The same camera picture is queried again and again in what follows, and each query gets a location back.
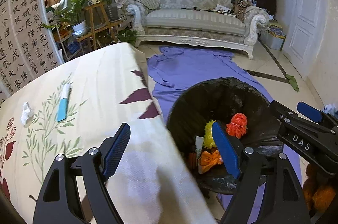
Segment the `blue white shoes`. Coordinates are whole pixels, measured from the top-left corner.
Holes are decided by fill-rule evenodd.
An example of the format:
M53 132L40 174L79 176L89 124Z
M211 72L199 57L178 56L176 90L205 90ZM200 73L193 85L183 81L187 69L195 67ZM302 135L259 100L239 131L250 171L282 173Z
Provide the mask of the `blue white shoes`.
M338 118L338 107L335 104L328 104L324 107L323 112Z

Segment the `orange plastic wrapper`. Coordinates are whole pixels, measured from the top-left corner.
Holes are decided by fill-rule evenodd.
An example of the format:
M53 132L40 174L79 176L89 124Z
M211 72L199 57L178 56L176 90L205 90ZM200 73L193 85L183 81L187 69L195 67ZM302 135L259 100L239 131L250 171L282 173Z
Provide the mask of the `orange plastic wrapper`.
M218 150L213 152L204 151L201 153L201 156L198 159L198 172L200 174L204 174L214 166L218 166L223 163L224 161Z

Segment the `calligraphy screen panel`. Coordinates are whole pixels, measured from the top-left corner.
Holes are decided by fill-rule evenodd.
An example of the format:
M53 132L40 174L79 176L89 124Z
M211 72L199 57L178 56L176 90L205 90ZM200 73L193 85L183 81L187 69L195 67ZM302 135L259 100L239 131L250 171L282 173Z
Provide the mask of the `calligraphy screen panel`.
M42 0L1 0L1 101L61 65Z

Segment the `wooden plant stand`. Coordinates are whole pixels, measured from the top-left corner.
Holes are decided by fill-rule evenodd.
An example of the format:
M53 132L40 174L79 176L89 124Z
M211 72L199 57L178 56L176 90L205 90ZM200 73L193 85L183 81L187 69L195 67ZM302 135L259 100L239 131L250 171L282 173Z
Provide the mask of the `wooden plant stand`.
M105 3L96 3L84 8L84 14L89 15L89 29L88 32L85 33L83 36L76 38L77 43L79 43L80 48L82 47L83 40L87 41L90 51L97 50L98 48L102 47L100 43L100 39L97 36L98 33L107 31L110 44L117 43L117 33L118 33L118 26L121 24L121 21L117 19L116 21L110 21L106 10L104 8ZM101 23L96 25L94 22L94 13L97 14Z

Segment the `green rag on floor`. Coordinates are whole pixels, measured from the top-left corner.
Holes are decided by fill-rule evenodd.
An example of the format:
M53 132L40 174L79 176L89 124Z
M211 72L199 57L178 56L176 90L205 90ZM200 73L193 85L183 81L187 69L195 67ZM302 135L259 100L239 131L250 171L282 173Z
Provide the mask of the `green rag on floor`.
M296 91L296 92L299 92L299 87L298 87L298 83L295 79L294 76L292 75L289 75L289 74L286 74L285 75L285 78L287 79L288 83L292 86L292 88Z

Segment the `white card in bin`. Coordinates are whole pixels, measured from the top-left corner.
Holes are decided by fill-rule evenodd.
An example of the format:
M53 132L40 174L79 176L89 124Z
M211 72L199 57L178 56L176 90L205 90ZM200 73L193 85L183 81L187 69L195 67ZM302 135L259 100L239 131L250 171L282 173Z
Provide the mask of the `white card in bin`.
M195 152L196 152L196 158L199 159L200 155L202 153L204 143L204 137L197 136L195 138Z

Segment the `ornate white sofa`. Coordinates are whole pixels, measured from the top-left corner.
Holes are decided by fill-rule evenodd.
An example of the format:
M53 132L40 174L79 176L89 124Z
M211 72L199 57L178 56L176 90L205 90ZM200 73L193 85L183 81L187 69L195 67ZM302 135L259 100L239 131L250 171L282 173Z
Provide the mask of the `ornate white sofa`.
M269 26L266 10L248 0L157 0L149 10L125 0L123 10L132 15L136 45L144 41L241 50L253 58L261 29Z

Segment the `white teal tube box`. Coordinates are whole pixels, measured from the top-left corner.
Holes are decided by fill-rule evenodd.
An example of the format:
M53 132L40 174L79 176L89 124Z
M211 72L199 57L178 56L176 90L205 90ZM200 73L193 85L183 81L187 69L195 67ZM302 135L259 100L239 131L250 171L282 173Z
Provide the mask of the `white teal tube box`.
M63 89L61 91L60 102L59 102L59 110L57 113L57 119L56 119L57 122L61 122L67 118L70 90L71 90L70 83L67 83L63 86Z

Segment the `floral cream tablecloth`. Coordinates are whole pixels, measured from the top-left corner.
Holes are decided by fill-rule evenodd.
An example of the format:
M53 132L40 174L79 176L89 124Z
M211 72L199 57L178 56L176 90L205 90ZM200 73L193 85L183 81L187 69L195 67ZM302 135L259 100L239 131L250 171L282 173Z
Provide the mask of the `floral cream tablecloth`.
M67 118L57 122L63 86ZM32 119L23 126L22 105ZM60 65L1 105L1 186L27 223L58 154L80 156L122 123L131 138L107 190L125 223L214 223L202 193L166 129L147 86L146 57L129 44Z

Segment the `yellow foam net bundle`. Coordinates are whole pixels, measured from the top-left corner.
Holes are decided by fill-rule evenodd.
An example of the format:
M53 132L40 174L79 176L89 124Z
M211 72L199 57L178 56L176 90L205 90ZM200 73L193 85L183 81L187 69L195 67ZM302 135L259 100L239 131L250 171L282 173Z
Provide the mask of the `yellow foam net bundle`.
M204 127L204 141L203 141L203 146L204 148L211 150L212 148L216 148L216 143L213 139L213 134L212 134L212 127L213 124L215 123L214 120L209 121L205 127Z

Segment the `white door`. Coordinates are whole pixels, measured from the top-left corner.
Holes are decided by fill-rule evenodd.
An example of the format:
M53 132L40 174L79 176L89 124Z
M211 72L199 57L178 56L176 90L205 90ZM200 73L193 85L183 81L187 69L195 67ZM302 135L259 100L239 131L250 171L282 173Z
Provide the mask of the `white door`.
M319 53L328 0L295 0L283 53L301 77L309 75Z

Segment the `red foam net bundle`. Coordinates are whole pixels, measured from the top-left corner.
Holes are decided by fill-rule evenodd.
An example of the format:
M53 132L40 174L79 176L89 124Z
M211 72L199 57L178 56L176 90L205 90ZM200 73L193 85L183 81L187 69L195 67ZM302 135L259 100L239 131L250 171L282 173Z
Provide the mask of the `red foam net bundle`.
M243 113L236 113L229 124L226 125L228 135L240 139L247 132L248 119Z

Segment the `grey sofa cushion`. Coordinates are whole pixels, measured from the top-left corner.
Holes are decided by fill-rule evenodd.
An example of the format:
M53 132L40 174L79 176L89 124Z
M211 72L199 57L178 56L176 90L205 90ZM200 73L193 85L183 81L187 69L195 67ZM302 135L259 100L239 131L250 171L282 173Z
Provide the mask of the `grey sofa cushion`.
M149 10L157 10L160 7L160 2L157 0L133 0L138 3L141 3Z

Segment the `storage box with books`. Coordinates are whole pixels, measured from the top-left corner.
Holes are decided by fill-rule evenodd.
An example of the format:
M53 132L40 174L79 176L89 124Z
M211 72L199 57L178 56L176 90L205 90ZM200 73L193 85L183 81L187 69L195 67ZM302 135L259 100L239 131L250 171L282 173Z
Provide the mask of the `storage box with books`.
M269 27L261 31L260 40L270 49L281 50L286 34L278 23L270 23Z

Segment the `white paper ball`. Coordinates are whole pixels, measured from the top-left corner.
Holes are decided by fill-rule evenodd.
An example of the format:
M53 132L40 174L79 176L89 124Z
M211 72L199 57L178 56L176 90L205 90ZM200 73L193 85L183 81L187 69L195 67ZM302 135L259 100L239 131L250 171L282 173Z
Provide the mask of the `white paper ball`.
M20 117L20 121L23 126L25 126L33 117L34 113L31 109L28 102L24 102L22 105L22 113Z

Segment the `potted plant white pot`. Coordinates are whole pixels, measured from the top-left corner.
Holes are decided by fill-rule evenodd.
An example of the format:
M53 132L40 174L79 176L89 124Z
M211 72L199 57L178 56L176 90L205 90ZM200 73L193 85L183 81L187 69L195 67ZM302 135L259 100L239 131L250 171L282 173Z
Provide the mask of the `potted plant white pot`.
M43 28L53 30L55 28L66 28L68 26L76 26L82 23L82 12L88 0L71 0L67 7L58 6L53 13L54 24L42 24Z

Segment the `purple cloth on floor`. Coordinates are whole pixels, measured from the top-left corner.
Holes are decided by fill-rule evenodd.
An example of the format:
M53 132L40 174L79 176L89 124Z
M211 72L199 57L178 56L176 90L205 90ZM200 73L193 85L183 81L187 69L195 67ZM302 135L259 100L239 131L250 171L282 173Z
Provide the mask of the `purple cloth on floor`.
M259 90L268 100L277 100L295 109L302 89L280 82L282 72L264 48L250 60L225 49L189 48L187 46L151 46L155 54L148 58L150 90L165 120L174 102L189 87L210 79L235 77Z

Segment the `small floor potted plant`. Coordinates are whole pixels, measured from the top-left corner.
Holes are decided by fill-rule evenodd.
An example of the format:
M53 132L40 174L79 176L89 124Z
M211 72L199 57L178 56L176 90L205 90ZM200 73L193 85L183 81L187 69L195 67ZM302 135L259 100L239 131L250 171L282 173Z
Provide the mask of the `small floor potted plant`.
M136 44L136 38L138 36L138 33L134 30L131 30L129 28L124 28L123 30L120 30L117 34L117 40L119 42L126 42L133 46Z

